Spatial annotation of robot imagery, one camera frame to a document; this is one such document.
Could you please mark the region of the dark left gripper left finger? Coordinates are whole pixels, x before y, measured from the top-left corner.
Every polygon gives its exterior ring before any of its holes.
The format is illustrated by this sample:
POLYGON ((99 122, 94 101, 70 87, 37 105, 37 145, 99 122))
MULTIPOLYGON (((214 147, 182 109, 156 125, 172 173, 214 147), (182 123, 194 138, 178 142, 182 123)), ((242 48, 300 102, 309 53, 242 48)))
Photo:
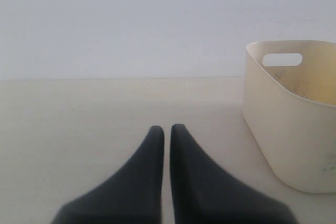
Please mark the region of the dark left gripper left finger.
POLYGON ((150 127, 130 159, 110 178, 66 203, 53 223, 161 223, 164 132, 150 127))

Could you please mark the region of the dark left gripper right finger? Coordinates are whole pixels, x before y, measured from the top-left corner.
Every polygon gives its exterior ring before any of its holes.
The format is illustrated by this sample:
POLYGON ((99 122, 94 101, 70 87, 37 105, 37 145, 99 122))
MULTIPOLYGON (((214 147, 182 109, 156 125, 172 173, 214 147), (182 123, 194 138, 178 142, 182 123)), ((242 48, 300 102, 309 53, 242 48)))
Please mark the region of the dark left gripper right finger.
POLYGON ((175 223, 297 223, 290 208, 237 180, 216 164, 183 124, 170 140, 175 223))

